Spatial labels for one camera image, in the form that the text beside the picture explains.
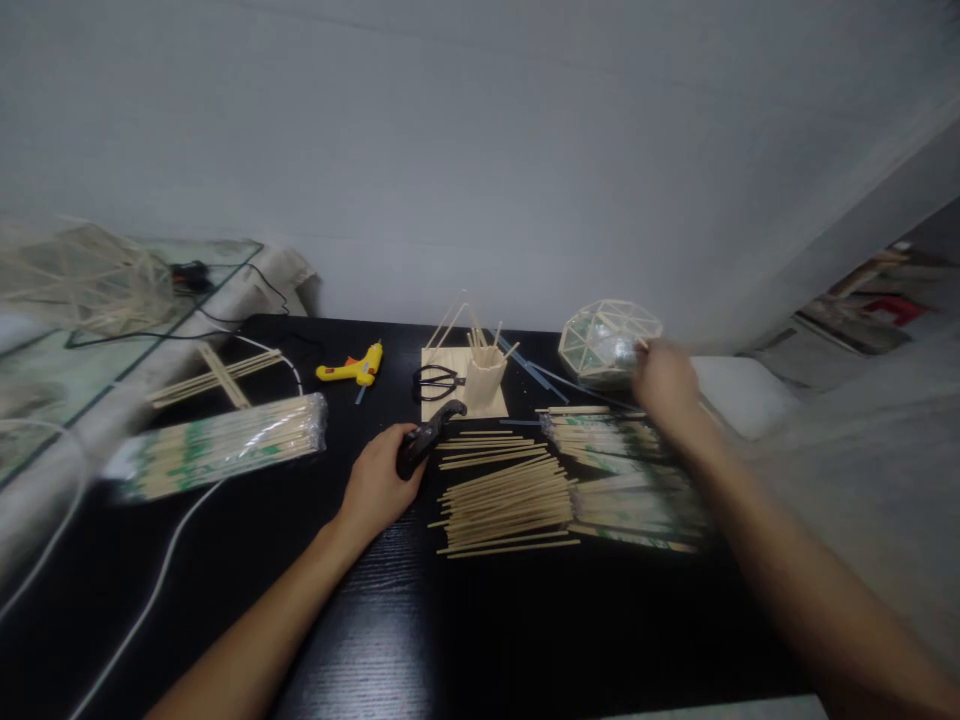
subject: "bundle of chopsticks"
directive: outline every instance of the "bundle of chopsticks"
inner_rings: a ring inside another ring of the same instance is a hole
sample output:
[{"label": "bundle of chopsticks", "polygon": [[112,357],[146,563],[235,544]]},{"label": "bundle of chopsticks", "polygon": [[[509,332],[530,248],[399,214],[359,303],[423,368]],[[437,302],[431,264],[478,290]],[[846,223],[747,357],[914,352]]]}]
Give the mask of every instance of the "bundle of chopsticks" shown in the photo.
[{"label": "bundle of chopsticks", "polygon": [[710,526],[702,501],[641,413],[605,406],[548,408],[544,432],[578,463],[612,476],[572,490],[571,532],[675,552],[697,552]]},{"label": "bundle of chopsticks", "polygon": [[544,432],[557,449],[584,465],[622,471],[619,458],[663,460],[671,454],[643,413],[612,412],[604,405],[537,412],[545,413],[541,415]]},{"label": "bundle of chopsticks", "polygon": [[[446,532],[447,547],[438,550],[439,555],[456,559],[579,544],[531,542],[566,536],[561,526],[573,519],[570,490],[577,481],[567,478],[557,459],[543,449],[545,444],[509,431],[465,431],[438,446],[471,451],[443,458],[442,470],[529,458],[443,494],[439,502],[445,517],[428,526]],[[472,457],[452,459],[462,455]],[[547,528],[553,529],[536,532]]]},{"label": "bundle of chopsticks", "polygon": [[323,449],[326,401],[320,393],[130,438],[104,477],[124,480],[126,502],[190,490]]},{"label": "bundle of chopsticks", "polygon": [[[233,363],[233,365],[226,365],[224,369],[231,378],[236,379],[255,373],[258,370],[263,370],[263,368],[270,367],[271,365],[276,365],[282,361],[283,358],[280,356],[280,351],[271,350],[261,353],[260,355],[255,355],[252,358]],[[218,379],[213,372],[207,372],[147,395],[147,400],[153,404],[153,407],[159,409],[217,387],[221,387],[220,379]]]}]

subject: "dark wood table surface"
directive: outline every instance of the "dark wood table surface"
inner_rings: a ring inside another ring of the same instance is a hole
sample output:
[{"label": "dark wood table surface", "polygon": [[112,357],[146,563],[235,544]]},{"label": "dark wood table surface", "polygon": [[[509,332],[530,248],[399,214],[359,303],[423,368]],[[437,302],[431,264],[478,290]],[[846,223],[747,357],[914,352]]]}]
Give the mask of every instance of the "dark wood table surface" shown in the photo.
[{"label": "dark wood table surface", "polygon": [[[364,444],[392,423],[419,419],[411,376],[432,331],[265,315],[244,324],[242,332],[290,357],[306,392],[326,396],[327,449],[231,479],[197,512],[154,611],[85,718],[141,717],[333,517]],[[561,372],[557,333],[504,336]],[[378,339],[380,376],[361,405],[355,383],[316,380],[317,365],[360,357]],[[233,362],[256,352],[230,339],[221,354]],[[240,385],[254,404],[296,392],[282,364]],[[503,390],[514,419],[559,404],[516,363]],[[207,393],[162,412],[153,427],[230,409],[222,393]],[[502,429],[495,420],[473,427]],[[426,527],[446,475],[431,463],[411,509],[348,573],[273,717],[597,718],[810,691],[722,543],[685,555],[583,538],[575,547],[450,561],[435,554],[443,534]],[[88,494],[0,627],[0,717],[69,715],[145,603],[169,535],[198,496],[117,506],[105,485]]]}]

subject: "black scissors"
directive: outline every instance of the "black scissors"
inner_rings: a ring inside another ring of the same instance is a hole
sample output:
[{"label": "black scissors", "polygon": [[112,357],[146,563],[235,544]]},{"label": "black scissors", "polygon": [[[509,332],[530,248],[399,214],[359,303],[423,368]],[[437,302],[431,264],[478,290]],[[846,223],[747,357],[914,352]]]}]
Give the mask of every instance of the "black scissors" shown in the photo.
[{"label": "black scissors", "polygon": [[[424,370],[440,370],[443,374],[424,379]],[[445,368],[443,365],[424,365],[413,374],[413,394],[417,400],[443,400],[458,387],[465,385],[466,382],[466,378],[457,377],[455,370]],[[439,395],[427,396],[423,394],[424,387],[444,388],[444,390]]]}]

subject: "pile of sticks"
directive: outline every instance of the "pile of sticks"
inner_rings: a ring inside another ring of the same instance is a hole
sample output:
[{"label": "pile of sticks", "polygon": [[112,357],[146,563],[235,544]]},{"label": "pile of sticks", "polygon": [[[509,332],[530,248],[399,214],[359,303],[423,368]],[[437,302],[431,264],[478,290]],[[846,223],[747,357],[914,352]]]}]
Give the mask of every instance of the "pile of sticks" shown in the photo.
[{"label": "pile of sticks", "polygon": [[496,367],[501,363],[506,362],[506,360],[513,354],[513,351],[517,349],[517,346],[520,345],[520,343],[514,343],[513,347],[511,347],[505,355],[500,352],[500,350],[497,348],[497,343],[500,340],[500,329],[503,327],[503,322],[500,322],[497,325],[497,333],[493,338],[493,343],[488,345],[486,334],[483,332],[483,328],[480,327],[480,320],[477,318],[477,314],[470,306],[470,303],[467,302],[460,305],[460,309],[457,310],[456,314],[453,316],[453,319],[447,326],[447,330],[443,333],[443,336],[440,338],[440,342],[437,343],[437,346],[435,348],[430,347],[433,344],[434,339],[440,333],[440,330],[443,328],[444,324],[447,322],[447,318],[450,316],[450,313],[453,312],[453,309],[457,306],[457,303],[463,299],[463,296],[466,294],[466,292],[466,290],[460,291],[457,299],[453,301],[453,304],[450,306],[447,312],[444,313],[443,319],[440,320],[440,324],[437,326],[437,329],[433,331],[433,335],[430,336],[430,340],[427,342],[427,346],[424,349],[433,350],[433,354],[430,355],[430,362],[433,362],[436,351],[439,350],[444,341],[446,341],[447,335],[449,335],[450,331],[453,329],[453,325],[460,317],[460,313],[466,310],[470,313],[471,322],[470,329],[467,330],[467,345],[470,347],[470,353],[473,356],[473,361],[476,363],[477,367]]},{"label": "pile of sticks", "polygon": [[[494,447],[466,453],[474,457],[463,460],[454,459],[459,455],[444,458],[443,470],[533,457],[455,485],[440,497],[440,514],[446,517],[428,526],[442,527],[447,535],[447,547],[437,554],[456,559],[579,544],[579,540],[530,543],[567,535],[560,526],[573,519],[570,490],[577,481],[567,478],[544,445],[509,431],[465,431],[438,446],[447,450]],[[546,528],[556,529],[529,534]]]},{"label": "pile of sticks", "polygon": [[[265,367],[276,365],[278,362],[282,362],[282,360],[279,350],[271,350],[270,352],[261,353],[252,358],[233,363],[233,365],[225,365],[223,369],[230,378],[235,379],[255,373],[258,370],[263,370]],[[154,408],[159,409],[217,387],[221,387],[220,379],[213,372],[208,372],[147,395],[147,400],[150,401]]]},{"label": "pile of sticks", "polygon": [[438,450],[458,451],[440,459],[441,470],[547,455],[546,447],[545,442],[528,440],[509,430],[466,430],[460,437],[437,445]]}]

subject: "person's right hand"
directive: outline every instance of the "person's right hand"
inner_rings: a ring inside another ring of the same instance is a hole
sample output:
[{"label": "person's right hand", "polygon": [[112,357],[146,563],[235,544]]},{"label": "person's right hand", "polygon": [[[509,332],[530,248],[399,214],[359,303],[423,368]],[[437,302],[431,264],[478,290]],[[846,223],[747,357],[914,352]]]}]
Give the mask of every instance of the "person's right hand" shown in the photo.
[{"label": "person's right hand", "polygon": [[700,407],[697,372],[686,353],[665,340],[637,345],[633,396],[659,430],[674,444],[692,449],[712,423]]},{"label": "person's right hand", "polygon": [[391,425],[360,453],[347,482],[337,526],[364,544],[371,542],[403,515],[417,496],[427,462],[409,480],[397,475],[397,452],[403,436],[416,428],[414,423]]}]

